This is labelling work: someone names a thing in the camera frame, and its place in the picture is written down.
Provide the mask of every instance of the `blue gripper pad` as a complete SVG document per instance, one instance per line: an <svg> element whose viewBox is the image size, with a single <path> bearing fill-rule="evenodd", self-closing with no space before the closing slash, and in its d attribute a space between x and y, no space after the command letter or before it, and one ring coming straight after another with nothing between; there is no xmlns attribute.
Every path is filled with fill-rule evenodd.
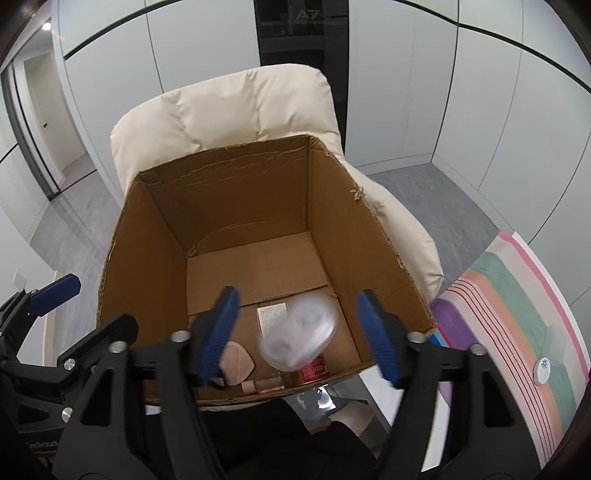
<svg viewBox="0 0 591 480"><path fill-rule="evenodd" d="M213 325L201 349L196 376L199 385L205 385L210 378L218 375L219 362L232 333L240 309L238 290L226 287L215 307Z"/></svg>
<svg viewBox="0 0 591 480"><path fill-rule="evenodd" d="M31 296L29 313L35 317L44 317L63 303L80 293L80 280L72 273L56 280Z"/></svg>
<svg viewBox="0 0 591 480"><path fill-rule="evenodd" d="M396 349L389 339L379 311L370 301L366 292L361 291L357 295L357 318L365 333L374 359L378 363L382 376L388 380L394 388L400 382L398 359Z"/></svg>

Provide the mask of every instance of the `colorful rug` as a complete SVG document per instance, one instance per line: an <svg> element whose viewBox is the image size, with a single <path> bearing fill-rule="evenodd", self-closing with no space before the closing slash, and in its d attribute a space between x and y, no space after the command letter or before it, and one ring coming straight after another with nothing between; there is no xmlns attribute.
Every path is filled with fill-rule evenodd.
<svg viewBox="0 0 591 480"><path fill-rule="evenodd" d="M545 465L583 398L590 362L570 309L537 257L519 235L501 232L431 308L439 324L431 341L488 349ZM550 358L551 374L537 385L534 366L542 357ZM442 393L449 403L448 385Z"/></svg>

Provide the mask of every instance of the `metal screw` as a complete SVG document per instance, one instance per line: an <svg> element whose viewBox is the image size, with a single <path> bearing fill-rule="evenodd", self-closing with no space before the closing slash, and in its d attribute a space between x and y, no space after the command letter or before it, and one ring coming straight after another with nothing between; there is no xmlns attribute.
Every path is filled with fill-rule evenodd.
<svg viewBox="0 0 591 480"><path fill-rule="evenodd" d="M186 342L191 338L191 332L188 330L179 330L178 332L174 332L170 339L175 343Z"/></svg>
<svg viewBox="0 0 591 480"><path fill-rule="evenodd" d="M113 342L109 345L109 352L111 353L121 353L125 352L127 349L127 343L125 342Z"/></svg>
<svg viewBox="0 0 591 480"><path fill-rule="evenodd" d="M74 412L74 410L72 410L71 407L66 407L61 411L61 419L68 423L70 421L70 418L72 417L72 412Z"/></svg>
<svg viewBox="0 0 591 480"><path fill-rule="evenodd" d="M427 341L427 337L421 332L408 332L407 339L412 343L425 343Z"/></svg>
<svg viewBox="0 0 591 480"><path fill-rule="evenodd" d="M73 370L73 368L76 366L76 360L74 360L73 358L69 358L68 360L66 360L64 362L64 368L66 370Z"/></svg>
<svg viewBox="0 0 591 480"><path fill-rule="evenodd" d="M476 356L486 355L486 348L479 343L471 344L470 351L471 351L471 353L473 353Z"/></svg>

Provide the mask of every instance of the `gray floor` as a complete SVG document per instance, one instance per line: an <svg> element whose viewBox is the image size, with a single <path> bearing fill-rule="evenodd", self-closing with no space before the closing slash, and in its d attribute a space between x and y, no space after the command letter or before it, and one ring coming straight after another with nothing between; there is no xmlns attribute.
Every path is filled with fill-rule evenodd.
<svg viewBox="0 0 591 480"><path fill-rule="evenodd" d="M80 171L82 165L74 166ZM445 289L485 250L498 229L443 173L431 164L371 175L424 225L435 240ZM54 351L59 355L90 332L96 321L97 292L119 206L98 173L54 200L31 246L55 270L82 282L78 297L58 309Z"/></svg>
<svg viewBox="0 0 591 480"><path fill-rule="evenodd" d="M92 159L89 157L88 153L85 153L76 161L64 168L63 173L66 177L66 181L64 182L62 189L68 188L73 183L95 170L95 164L92 163Z"/></svg>
<svg viewBox="0 0 591 480"><path fill-rule="evenodd" d="M423 224L435 240L444 291L488 247L499 229L431 163L370 175Z"/></svg>
<svg viewBox="0 0 591 480"><path fill-rule="evenodd" d="M100 275L119 211L95 172L52 201L33 236L31 246L53 269L82 283L80 294L57 310L56 357L95 327Z"/></svg>

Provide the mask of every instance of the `beige makeup sponge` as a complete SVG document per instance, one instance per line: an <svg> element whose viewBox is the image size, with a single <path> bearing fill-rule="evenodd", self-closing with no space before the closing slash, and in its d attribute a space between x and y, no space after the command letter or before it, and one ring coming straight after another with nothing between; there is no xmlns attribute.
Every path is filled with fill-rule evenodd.
<svg viewBox="0 0 591 480"><path fill-rule="evenodd" d="M230 386L240 385L254 370L255 364L246 349L236 342L228 342L220 360L220 370Z"/></svg>

